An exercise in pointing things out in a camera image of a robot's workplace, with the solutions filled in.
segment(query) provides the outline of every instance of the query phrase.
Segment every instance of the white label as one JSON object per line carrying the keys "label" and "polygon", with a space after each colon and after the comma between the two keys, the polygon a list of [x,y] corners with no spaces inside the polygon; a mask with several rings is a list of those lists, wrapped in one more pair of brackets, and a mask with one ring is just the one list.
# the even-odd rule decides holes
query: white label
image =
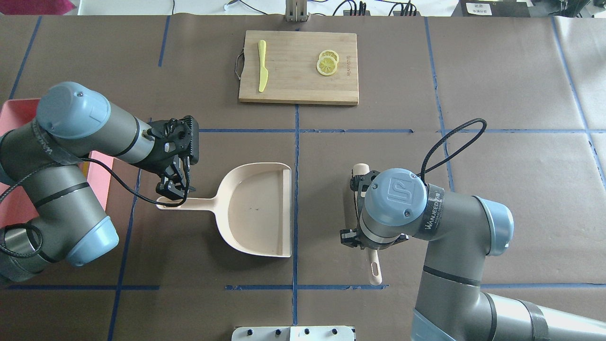
{"label": "white label", "polygon": [[490,11],[490,4],[474,4],[472,2],[468,2],[467,5],[467,13],[475,14],[475,15],[492,15]]}

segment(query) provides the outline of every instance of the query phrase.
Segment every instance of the white mounting plate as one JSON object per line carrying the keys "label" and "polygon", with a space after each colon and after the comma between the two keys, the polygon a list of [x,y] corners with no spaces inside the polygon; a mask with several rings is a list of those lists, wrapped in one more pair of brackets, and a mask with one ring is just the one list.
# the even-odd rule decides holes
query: white mounting plate
{"label": "white mounting plate", "polygon": [[[280,330],[279,335],[276,335],[276,330]],[[233,331],[231,341],[355,341],[354,330],[349,326],[239,327]]]}

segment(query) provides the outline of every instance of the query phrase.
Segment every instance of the light blue joint cap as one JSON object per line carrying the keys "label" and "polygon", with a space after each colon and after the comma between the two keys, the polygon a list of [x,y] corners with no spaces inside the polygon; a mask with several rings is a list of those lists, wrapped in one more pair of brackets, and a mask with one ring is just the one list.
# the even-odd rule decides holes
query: light blue joint cap
{"label": "light blue joint cap", "polygon": [[413,326],[410,332],[410,339],[412,341],[456,341],[426,319],[416,309],[413,309],[413,311],[415,312],[415,316],[413,316]]}
{"label": "light blue joint cap", "polygon": [[118,234],[109,216],[93,227],[67,254],[73,266],[82,266],[108,253],[118,245]]}
{"label": "light blue joint cap", "polygon": [[63,82],[40,99],[36,119],[52,135],[75,140],[99,131],[111,111],[105,96],[78,83]]}
{"label": "light blue joint cap", "polygon": [[[2,145],[2,139],[5,136],[6,136],[6,134],[0,136],[0,146]],[[2,168],[1,163],[0,163],[0,183],[7,184],[9,186],[13,186],[14,184],[17,183],[15,180],[11,179],[8,174],[6,174],[6,171],[4,171],[4,168]]]}
{"label": "light blue joint cap", "polygon": [[364,206],[370,217],[387,226],[417,219],[427,205],[425,184],[413,172],[392,168],[377,175],[366,191]]}
{"label": "light blue joint cap", "polygon": [[507,206],[476,197],[488,218],[490,225],[490,252],[487,255],[502,255],[513,238],[513,216]]}

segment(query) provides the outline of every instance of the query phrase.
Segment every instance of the robot logo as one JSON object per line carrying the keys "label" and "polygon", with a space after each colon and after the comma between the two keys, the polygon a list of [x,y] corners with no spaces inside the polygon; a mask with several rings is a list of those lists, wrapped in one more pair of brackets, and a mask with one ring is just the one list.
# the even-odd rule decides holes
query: robot logo
{"label": "robot logo", "polygon": [[414,191],[414,188],[413,182],[410,180],[391,178],[389,190],[387,191],[387,198],[404,204],[410,204],[412,202],[412,191]]}

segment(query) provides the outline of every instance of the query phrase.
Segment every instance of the magenta cloth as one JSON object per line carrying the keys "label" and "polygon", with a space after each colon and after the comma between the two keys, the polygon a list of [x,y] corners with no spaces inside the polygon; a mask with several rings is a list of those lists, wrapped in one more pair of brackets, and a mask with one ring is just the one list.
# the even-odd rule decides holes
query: magenta cloth
{"label": "magenta cloth", "polygon": [[7,15],[64,15],[74,8],[69,0],[0,0],[0,13]]}

